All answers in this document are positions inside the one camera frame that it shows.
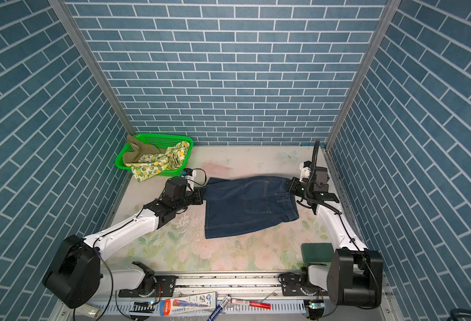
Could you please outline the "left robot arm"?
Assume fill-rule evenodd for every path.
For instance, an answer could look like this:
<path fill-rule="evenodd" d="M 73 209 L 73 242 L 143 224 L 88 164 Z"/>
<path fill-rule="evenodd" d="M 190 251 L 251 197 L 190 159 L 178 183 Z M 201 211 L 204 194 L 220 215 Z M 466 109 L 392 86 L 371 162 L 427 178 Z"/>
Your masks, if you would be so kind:
<path fill-rule="evenodd" d="M 171 177 L 154 201 L 130 218 L 86 237 L 62 241 L 42 284 L 69 308 L 78 308 L 97 294 L 119 290 L 150 296 L 157 288 L 155 272 L 142 262 L 109 267 L 107 261 L 136 239 L 152 233 L 192 205 L 203 203 L 205 189 L 189 177 Z"/>

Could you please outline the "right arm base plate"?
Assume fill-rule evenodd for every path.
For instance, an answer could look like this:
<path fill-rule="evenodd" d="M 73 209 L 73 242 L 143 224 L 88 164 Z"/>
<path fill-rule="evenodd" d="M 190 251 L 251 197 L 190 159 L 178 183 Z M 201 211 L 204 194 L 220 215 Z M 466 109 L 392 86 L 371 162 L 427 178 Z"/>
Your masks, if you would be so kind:
<path fill-rule="evenodd" d="M 283 296 L 318 296 L 322 292 L 319 287 L 302 281 L 300 274 L 282 273 L 278 275 L 277 280 Z"/>

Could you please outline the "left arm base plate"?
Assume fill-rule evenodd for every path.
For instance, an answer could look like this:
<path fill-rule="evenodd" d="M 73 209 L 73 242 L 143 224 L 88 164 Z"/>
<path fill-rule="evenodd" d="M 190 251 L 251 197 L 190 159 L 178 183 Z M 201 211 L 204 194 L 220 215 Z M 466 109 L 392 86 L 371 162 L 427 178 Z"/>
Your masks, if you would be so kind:
<path fill-rule="evenodd" d="M 134 290 L 119 290 L 121 298 L 168 298 L 175 291 L 177 276 L 164 275 L 153 276 L 143 280 L 140 286 Z"/>

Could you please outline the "dark blue denim skirt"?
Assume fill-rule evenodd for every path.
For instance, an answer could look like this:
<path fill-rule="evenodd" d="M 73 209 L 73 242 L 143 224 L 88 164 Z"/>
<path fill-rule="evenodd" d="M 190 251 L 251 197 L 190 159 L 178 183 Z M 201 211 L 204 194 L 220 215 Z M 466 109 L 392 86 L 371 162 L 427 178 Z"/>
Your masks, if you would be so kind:
<path fill-rule="evenodd" d="M 299 218 L 289 179 L 257 176 L 235 180 L 212 177 L 205 186 L 205 237 L 250 234 Z"/>

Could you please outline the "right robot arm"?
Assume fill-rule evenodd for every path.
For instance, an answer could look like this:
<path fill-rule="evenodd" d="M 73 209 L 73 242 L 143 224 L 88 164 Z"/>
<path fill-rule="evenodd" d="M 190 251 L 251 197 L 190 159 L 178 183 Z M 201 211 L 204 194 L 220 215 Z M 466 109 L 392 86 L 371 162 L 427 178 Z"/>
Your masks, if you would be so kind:
<path fill-rule="evenodd" d="M 306 161 L 300 170 L 299 178 L 289 183 L 289 191 L 300 198 L 299 204 L 306 201 L 306 206 L 324 223 L 334 249 L 330 266 L 311 264 L 307 280 L 328 292 L 326 312 L 333 312 L 337 306 L 378 308 L 383 289 L 381 254 L 370 250 L 351 227 L 338 196 L 329 191 L 328 169 Z"/>

